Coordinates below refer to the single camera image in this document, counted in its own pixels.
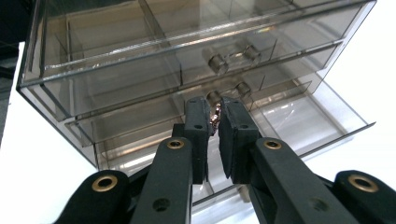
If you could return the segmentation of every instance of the white surface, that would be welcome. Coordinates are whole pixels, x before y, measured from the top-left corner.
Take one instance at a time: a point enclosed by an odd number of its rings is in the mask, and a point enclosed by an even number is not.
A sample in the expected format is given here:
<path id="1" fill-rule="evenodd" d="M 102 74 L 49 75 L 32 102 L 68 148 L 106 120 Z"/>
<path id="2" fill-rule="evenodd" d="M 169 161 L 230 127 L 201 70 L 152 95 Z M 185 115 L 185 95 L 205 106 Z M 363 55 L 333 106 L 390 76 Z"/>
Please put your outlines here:
<path id="1" fill-rule="evenodd" d="M 339 171 L 356 169 L 396 189 L 395 8 L 391 0 L 377 3 L 326 78 L 364 118 L 377 121 L 349 143 L 307 162 L 330 180 Z M 18 93 L 11 93 L 0 149 L 0 223 L 51 223 L 93 172 Z"/>
<path id="2" fill-rule="evenodd" d="M 15 91 L 15 84 L 16 78 L 0 149 L 0 223 L 51 223 L 95 169 Z"/>
<path id="3" fill-rule="evenodd" d="M 334 180 L 339 171 L 360 170 L 396 189 L 395 9 L 395 1 L 378 1 L 325 79 L 376 125 L 307 161 L 318 175 Z"/>

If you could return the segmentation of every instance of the small metal part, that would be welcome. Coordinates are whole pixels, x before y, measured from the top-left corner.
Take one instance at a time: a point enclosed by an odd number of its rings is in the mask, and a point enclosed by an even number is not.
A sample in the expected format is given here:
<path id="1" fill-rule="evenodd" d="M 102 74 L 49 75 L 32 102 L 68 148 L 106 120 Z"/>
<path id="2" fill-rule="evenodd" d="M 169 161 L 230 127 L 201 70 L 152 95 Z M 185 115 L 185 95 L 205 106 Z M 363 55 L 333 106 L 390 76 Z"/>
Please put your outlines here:
<path id="1" fill-rule="evenodd" d="M 219 54 L 216 54 L 212 58 L 210 58 L 208 64 L 209 67 L 211 67 L 212 70 L 218 75 L 223 75 L 228 71 L 227 62 L 225 62 Z"/>
<path id="2" fill-rule="evenodd" d="M 172 139 L 166 145 L 171 149 L 181 149 L 184 147 L 184 142 L 178 139 Z"/>
<path id="3" fill-rule="evenodd" d="M 268 147 L 269 149 L 277 150 L 282 148 L 282 145 L 277 141 L 265 141 L 264 146 Z"/>
<path id="4" fill-rule="evenodd" d="M 378 191 L 378 185 L 364 175 L 351 175 L 347 180 L 357 189 L 370 193 Z"/>
<path id="5" fill-rule="evenodd" d="M 220 112 L 221 112 L 220 107 L 221 107 L 221 104 L 216 104 L 215 114 L 210 116 L 210 125 L 212 125 L 211 136 L 215 135 L 216 131 L 219 128 Z"/>
<path id="6" fill-rule="evenodd" d="M 117 182 L 118 179 L 114 175 L 102 175 L 92 183 L 92 189 L 96 192 L 106 192 L 113 189 Z"/>

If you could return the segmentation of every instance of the screw hole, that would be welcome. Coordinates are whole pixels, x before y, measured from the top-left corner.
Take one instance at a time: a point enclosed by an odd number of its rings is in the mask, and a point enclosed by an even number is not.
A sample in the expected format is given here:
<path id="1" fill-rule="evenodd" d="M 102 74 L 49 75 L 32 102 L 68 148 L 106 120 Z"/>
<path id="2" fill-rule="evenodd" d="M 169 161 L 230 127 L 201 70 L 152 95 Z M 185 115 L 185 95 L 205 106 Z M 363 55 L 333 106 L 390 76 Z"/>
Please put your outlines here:
<path id="1" fill-rule="evenodd" d="M 280 149 L 282 146 L 276 141 L 265 141 L 264 145 L 270 149 Z"/>
<path id="2" fill-rule="evenodd" d="M 374 193 L 378 191 L 378 185 L 373 182 L 371 179 L 367 178 L 366 176 L 363 175 L 351 175 L 348 178 L 349 183 L 360 190 L 369 192 L 369 193 Z"/>
<path id="3" fill-rule="evenodd" d="M 168 207 L 170 205 L 171 205 L 171 203 L 169 202 L 169 200 L 167 200 L 167 199 L 158 199 L 152 204 L 152 207 L 157 212 L 163 212 L 163 211 L 166 211 L 166 209 L 168 209 Z"/>
<path id="4" fill-rule="evenodd" d="M 106 178 L 106 179 L 100 180 L 98 185 L 99 185 L 99 187 L 104 188 L 104 187 L 110 186 L 111 183 L 113 183 L 113 181 L 110 178 Z"/>
<path id="5" fill-rule="evenodd" d="M 171 140 L 168 142 L 168 147 L 172 148 L 172 149 L 179 149 L 184 147 L 184 142 L 180 141 L 180 140 Z"/>
<path id="6" fill-rule="evenodd" d="M 329 206 L 323 202 L 321 199 L 313 198 L 309 200 L 311 207 L 319 212 L 326 212 Z"/>
<path id="7" fill-rule="evenodd" d="M 114 175 L 103 175 L 92 183 L 92 189 L 96 192 L 106 192 L 116 187 L 118 179 Z"/>

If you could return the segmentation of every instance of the transparent plastic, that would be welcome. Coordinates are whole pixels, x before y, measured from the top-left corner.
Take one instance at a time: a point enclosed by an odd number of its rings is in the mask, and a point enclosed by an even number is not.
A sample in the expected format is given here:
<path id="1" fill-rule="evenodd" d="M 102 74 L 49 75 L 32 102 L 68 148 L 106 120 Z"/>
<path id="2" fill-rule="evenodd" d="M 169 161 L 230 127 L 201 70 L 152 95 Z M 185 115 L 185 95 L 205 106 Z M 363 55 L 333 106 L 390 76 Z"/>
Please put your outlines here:
<path id="1" fill-rule="evenodd" d="M 371 125 L 323 79 L 374 4 L 37 0 L 18 89 L 98 169 L 149 165 L 195 96 L 213 109 L 221 96 L 241 100 L 263 135 L 305 156 Z M 209 181 L 193 187 L 197 222 L 245 200 L 218 144 L 215 134 Z M 210 220 L 250 220 L 242 213 Z"/>

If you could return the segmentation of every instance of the white background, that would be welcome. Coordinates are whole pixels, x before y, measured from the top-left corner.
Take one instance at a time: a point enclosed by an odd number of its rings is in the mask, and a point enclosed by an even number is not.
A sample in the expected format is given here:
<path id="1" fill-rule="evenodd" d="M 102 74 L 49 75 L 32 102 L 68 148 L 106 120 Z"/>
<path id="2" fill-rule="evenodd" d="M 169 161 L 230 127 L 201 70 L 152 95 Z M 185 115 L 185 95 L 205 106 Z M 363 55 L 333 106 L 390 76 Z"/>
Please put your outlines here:
<path id="1" fill-rule="evenodd" d="M 377 124 L 307 161 L 333 180 L 343 170 L 374 175 L 396 189 L 396 4 L 377 3 L 326 81 Z M 95 172 L 15 91 L 0 149 L 0 223 L 51 223 L 79 184 Z"/>

